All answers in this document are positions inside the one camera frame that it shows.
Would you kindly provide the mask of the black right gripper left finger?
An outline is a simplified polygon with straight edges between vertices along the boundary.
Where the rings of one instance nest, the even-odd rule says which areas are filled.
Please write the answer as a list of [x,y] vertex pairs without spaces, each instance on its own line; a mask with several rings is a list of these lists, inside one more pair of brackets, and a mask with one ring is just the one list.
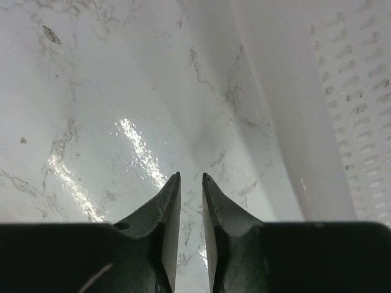
[[174,173],[161,190],[113,224],[128,239],[120,249],[123,292],[174,292],[181,208],[181,176]]

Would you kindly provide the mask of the white plastic basket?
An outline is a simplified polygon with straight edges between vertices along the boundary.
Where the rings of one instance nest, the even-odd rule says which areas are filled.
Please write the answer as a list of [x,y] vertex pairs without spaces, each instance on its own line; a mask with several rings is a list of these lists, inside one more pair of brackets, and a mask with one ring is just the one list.
[[390,2],[231,5],[304,218],[390,225]]

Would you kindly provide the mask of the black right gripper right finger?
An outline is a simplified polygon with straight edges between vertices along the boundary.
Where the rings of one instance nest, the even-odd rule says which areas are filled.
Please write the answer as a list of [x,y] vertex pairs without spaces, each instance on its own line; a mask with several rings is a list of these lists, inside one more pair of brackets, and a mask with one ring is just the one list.
[[202,176],[203,223],[211,292],[264,292],[260,228],[265,224]]

